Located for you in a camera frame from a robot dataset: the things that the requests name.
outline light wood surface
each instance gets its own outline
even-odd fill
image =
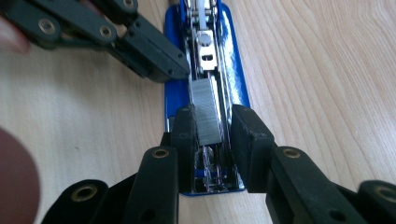
[[[253,109],[279,145],[306,151],[331,181],[396,183],[396,2],[225,1]],[[140,0],[163,27],[167,0]],[[0,126],[35,158],[39,222],[82,179],[134,174],[163,133],[163,85],[103,52],[0,53]],[[271,223],[265,195],[180,197],[179,223]]]

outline metal rivet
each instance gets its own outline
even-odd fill
[[[128,8],[134,7],[134,1],[133,0],[123,0],[124,5]]]
[[[379,195],[382,199],[387,200],[391,203],[396,203],[396,190],[385,186],[377,186],[375,188],[375,193]]]
[[[46,35],[53,35],[56,32],[55,25],[48,19],[41,19],[38,21],[38,27]]]
[[[203,47],[208,47],[212,43],[212,38],[208,34],[200,34],[198,36],[198,43]]]
[[[292,148],[286,148],[283,149],[283,154],[289,158],[297,159],[301,156],[300,152],[298,152],[296,149]]]
[[[84,185],[73,191],[72,200],[76,203],[82,203],[91,199],[98,192],[95,185]]]
[[[100,31],[100,35],[102,37],[105,37],[105,38],[111,37],[111,29],[108,26],[105,26],[105,25],[101,26],[99,31]]]
[[[169,151],[165,149],[157,149],[152,153],[152,156],[157,159],[165,158],[169,155]]]

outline wooden table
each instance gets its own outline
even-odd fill
[[[331,181],[396,183],[396,2],[226,1],[253,109],[279,145],[306,151]],[[167,0],[140,0],[163,27]],[[73,183],[134,174],[163,134],[163,85],[107,53],[0,53],[0,126],[35,158],[36,221]],[[180,197],[179,223],[271,223],[265,195]]]

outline wood grain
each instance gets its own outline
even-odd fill
[[[303,149],[349,189],[396,183],[396,2],[225,1],[252,108],[279,145]],[[163,27],[165,0],[139,2]],[[163,132],[163,86],[103,52],[0,53],[0,126],[35,158],[39,222],[79,180],[113,185]],[[180,223],[271,223],[265,195],[180,197]]]

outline finger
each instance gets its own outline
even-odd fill
[[[32,157],[0,129],[0,223],[33,223],[39,202],[38,173]]]
[[[90,0],[80,0],[79,1],[82,5],[86,6],[90,10],[94,11],[96,14],[101,15],[102,13],[99,11],[99,9],[96,8],[96,6],[90,1]]]
[[[29,41],[9,21],[0,17],[0,50],[26,53],[29,51]]]

